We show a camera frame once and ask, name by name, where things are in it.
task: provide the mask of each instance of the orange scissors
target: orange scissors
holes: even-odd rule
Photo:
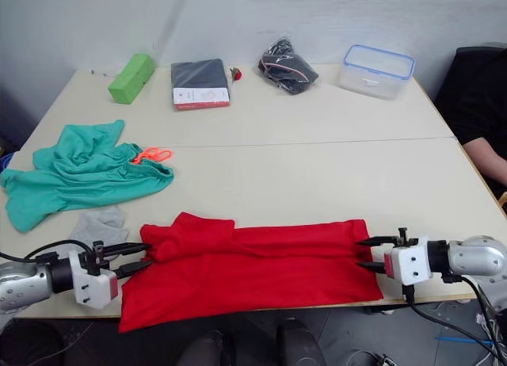
[[[138,154],[132,164],[140,164],[143,158],[149,158],[154,162],[163,162],[173,155],[173,152],[169,150],[160,151],[157,147],[150,147]]]

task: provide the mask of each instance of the grey floor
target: grey floor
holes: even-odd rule
[[[475,324],[478,305],[436,303],[423,310],[484,338]],[[236,340],[238,366],[276,364],[275,330],[283,318],[304,321],[318,339],[329,366],[342,366],[357,349],[385,353],[398,366],[472,366],[485,352],[476,344],[438,341],[439,336],[462,337],[399,309],[392,315],[369,315],[362,308],[319,308],[284,311],[257,311],[171,322],[127,334],[117,333],[117,321],[95,321],[67,351],[68,365],[174,365],[185,345],[211,329],[227,330]],[[87,320],[47,320],[72,341],[90,323]],[[358,355],[349,366],[370,366],[372,361]]]

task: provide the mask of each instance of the grey sock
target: grey sock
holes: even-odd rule
[[[90,247],[95,241],[102,241],[104,246],[117,245],[127,241],[128,229],[122,229],[123,225],[124,213],[116,206],[89,210],[79,215],[69,239],[84,242]],[[65,258],[69,256],[69,250],[82,252],[81,247],[72,244],[56,246],[49,251],[56,251],[60,258]]]

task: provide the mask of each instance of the red cloth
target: red cloth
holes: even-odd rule
[[[123,286],[120,332],[162,322],[261,308],[382,299],[362,219],[235,229],[234,221],[181,213],[144,225],[154,260]]]

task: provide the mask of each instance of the green sponge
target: green sponge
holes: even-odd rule
[[[153,72],[153,61],[149,55],[133,55],[127,66],[108,87],[112,99],[117,103],[130,105]]]

